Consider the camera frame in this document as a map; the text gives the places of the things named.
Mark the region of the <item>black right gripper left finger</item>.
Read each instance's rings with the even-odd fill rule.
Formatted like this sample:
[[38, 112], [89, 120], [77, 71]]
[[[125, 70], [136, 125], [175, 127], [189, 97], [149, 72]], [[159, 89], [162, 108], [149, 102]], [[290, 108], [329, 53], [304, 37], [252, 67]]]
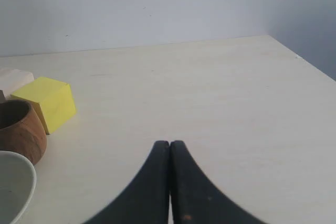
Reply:
[[86, 223], [168, 223], [170, 144], [156, 141], [127, 187]]

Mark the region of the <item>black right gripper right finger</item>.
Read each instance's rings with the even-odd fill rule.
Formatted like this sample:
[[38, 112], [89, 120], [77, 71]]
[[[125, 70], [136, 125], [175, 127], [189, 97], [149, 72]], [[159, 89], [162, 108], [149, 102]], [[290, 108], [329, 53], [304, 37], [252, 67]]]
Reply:
[[174, 223], [263, 223], [207, 178], [183, 141], [170, 144], [170, 166]]

